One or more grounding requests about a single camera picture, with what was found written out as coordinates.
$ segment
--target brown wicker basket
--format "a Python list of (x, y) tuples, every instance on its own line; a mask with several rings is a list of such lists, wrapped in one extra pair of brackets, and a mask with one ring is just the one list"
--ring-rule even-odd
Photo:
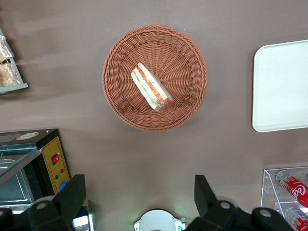
[[(130, 73), (141, 62), (174, 98), (173, 106), (153, 110)], [(103, 69), (103, 88), (113, 111), (146, 131), (180, 126), (200, 107), (207, 88), (205, 60), (195, 43), (168, 26), (143, 26), (128, 32), (110, 50)]]

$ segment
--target coca-cola can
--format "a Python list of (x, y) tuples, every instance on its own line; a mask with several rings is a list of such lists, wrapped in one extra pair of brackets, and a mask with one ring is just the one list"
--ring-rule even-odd
[(290, 171), (282, 170), (276, 180), (304, 207), (308, 208), (308, 187)]
[(296, 230), (308, 231), (308, 217), (300, 208), (289, 208), (285, 212), (284, 217), (296, 228)]

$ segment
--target red switch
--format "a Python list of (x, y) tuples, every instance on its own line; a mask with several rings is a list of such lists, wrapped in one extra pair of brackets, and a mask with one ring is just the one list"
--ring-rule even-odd
[(59, 161), (58, 154), (54, 155), (54, 156), (51, 158), (51, 161), (52, 161), (52, 164), (55, 165), (55, 164)]

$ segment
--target packaged bread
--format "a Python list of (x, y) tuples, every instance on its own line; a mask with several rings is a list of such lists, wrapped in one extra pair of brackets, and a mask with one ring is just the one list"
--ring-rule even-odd
[(6, 38), (3, 35), (0, 35), (0, 62), (8, 60), (13, 57), (11, 48), (6, 42)]
[(148, 104), (156, 111), (169, 108), (173, 98), (159, 79), (142, 63), (131, 72), (131, 77)]
[(12, 64), (0, 64), (0, 86), (7, 87), (20, 84)]

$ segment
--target yellow control panel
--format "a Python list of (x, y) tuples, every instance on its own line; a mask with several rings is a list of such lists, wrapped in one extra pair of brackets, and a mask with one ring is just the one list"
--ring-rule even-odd
[(70, 180), (59, 137), (57, 136), (46, 144), (42, 150), (45, 165), (56, 195), (60, 186), (65, 185)]

